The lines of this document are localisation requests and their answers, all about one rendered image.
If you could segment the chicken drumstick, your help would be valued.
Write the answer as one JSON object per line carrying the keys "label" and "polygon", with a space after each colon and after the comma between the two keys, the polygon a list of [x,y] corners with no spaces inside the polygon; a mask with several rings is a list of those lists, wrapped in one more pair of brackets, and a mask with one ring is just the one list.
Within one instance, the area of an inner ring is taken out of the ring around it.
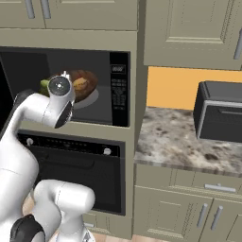
{"label": "chicken drumstick", "polygon": [[73,82],[76,92],[84,92],[88,87],[88,80],[86,78],[78,78]]}

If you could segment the green cucumber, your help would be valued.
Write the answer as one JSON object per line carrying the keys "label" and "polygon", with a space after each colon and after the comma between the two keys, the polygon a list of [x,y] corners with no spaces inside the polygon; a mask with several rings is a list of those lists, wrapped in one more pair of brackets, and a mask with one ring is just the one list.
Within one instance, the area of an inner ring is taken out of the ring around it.
{"label": "green cucumber", "polygon": [[46,95],[46,96],[49,96],[49,93],[48,93],[48,83],[49,81],[47,79],[43,79],[41,82],[40,82],[40,93],[42,95]]}

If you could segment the brown bowl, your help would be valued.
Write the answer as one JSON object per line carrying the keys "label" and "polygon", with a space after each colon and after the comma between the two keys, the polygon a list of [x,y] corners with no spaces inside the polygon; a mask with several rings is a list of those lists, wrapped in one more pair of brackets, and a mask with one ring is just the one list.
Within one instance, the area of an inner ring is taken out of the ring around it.
{"label": "brown bowl", "polygon": [[88,80],[88,87],[84,92],[76,92],[75,88],[75,102],[79,102],[85,99],[89,94],[91,94],[98,83],[98,79],[94,73],[85,70],[71,70],[67,73],[71,77],[71,81],[67,78],[61,76],[61,73],[57,73],[49,78],[48,83],[48,93],[51,95],[66,95],[70,90],[70,86],[73,86],[73,82],[78,78],[86,78]]}

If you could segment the grey microwave turntable plate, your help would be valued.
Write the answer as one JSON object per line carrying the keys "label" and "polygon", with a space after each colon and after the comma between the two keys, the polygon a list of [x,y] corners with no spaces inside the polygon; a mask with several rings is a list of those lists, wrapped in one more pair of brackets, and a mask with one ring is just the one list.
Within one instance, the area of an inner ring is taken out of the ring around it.
{"label": "grey microwave turntable plate", "polygon": [[98,90],[94,90],[91,94],[89,94],[85,99],[74,104],[74,109],[83,109],[95,103],[98,100],[99,92]]}

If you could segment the black built-in microwave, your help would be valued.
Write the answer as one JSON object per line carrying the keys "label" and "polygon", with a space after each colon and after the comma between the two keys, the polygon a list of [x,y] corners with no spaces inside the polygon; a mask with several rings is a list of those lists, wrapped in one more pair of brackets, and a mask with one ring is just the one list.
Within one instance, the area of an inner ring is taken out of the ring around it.
{"label": "black built-in microwave", "polygon": [[40,93],[40,82],[62,71],[85,70],[98,79],[98,100],[73,110],[76,122],[127,127],[130,124],[130,54],[99,50],[0,47],[11,73],[11,89]]}

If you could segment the black microwave door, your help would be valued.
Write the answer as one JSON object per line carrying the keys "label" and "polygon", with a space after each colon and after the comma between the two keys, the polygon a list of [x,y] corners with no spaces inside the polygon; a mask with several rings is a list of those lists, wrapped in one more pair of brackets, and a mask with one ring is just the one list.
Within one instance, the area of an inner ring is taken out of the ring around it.
{"label": "black microwave door", "polygon": [[9,117],[13,99],[11,73],[7,66],[0,60],[0,131]]}

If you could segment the black built-in oven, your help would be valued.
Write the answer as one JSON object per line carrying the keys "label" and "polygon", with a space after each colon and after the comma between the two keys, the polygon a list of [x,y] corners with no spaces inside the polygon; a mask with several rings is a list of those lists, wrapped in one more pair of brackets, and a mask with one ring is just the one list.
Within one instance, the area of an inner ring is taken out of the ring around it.
{"label": "black built-in oven", "polygon": [[[26,139],[33,145],[28,146]],[[119,141],[21,130],[19,141],[39,163],[38,181],[58,180],[90,187],[93,209],[123,216],[126,213],[125,144]],[[109,148],[110,155],[103,154]]]}

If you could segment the beige drawer front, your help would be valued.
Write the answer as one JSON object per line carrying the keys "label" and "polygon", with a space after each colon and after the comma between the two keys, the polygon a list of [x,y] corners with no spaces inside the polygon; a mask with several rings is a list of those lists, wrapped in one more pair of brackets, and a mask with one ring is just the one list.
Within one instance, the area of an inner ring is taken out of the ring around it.
{"label": "beige drawer front", "polygon": [[160,189],[170,184],[171,174],[171,168],[138,164],[136,166],[136,184]]}
{"label": "beige drawer front", "polygon": [[[232,187],[236,189],[236,193],[205,189],[204,184],[220,184],[221,186]],[[175,191],[195,195],[234,200],[242,199],[242,178],[237,177],[173,169],[170,186]]]}
{"label": "beige drawer front", "polygon": [[93,233],[124,239],[132,237],[132,219],[125,216],[91,212],[83,215],[83,221],[95,225],[93,228],[87,227]]}

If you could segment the black toaster oven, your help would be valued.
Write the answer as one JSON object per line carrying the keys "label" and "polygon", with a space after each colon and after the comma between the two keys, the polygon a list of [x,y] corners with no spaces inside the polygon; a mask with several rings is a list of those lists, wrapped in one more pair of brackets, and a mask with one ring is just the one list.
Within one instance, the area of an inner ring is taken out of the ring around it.
{"label": "black toaster oven", "polygon": [[199,83],[194,125],[198,139],[242,144],[242,83]]}

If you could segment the beige base cupboard door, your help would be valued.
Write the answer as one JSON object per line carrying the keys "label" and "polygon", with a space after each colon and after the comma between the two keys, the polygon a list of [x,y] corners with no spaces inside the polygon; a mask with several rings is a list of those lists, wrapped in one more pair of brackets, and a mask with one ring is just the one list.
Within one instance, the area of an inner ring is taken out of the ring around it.
{"label": "beige base cupboard door", "polygon": [[[223,206],[216,228],[212,231],[217,207]],[[242,242],[242,202],[214,199],[199,242]]]}
{"label": "beige base cupboard door", "polygon": [[[203,196],[136,186],[133,231],[170,242],[199,242],[212,201]],[[208,207],[201,226],[197,228],[204,203]]]}

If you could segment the beige wall cupboard door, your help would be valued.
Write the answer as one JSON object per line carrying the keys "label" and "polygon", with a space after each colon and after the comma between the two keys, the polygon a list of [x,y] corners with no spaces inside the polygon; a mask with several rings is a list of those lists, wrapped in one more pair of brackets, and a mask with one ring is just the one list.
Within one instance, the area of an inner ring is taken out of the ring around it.
{"label": "beige wall cupboard door", "polygon": [[41,0],[32,0],[35,18],[29,19],[25,0],[0,0],[0,27],[45,28]]}
{"label": "beige wall cupboard door", "polygon": [[138,0],[48,0],[47,28],[136,30]]}
{"label": "beige wall cupboard door", "polygon": [[242,0],[147,0],[144,63],[239,70]]}

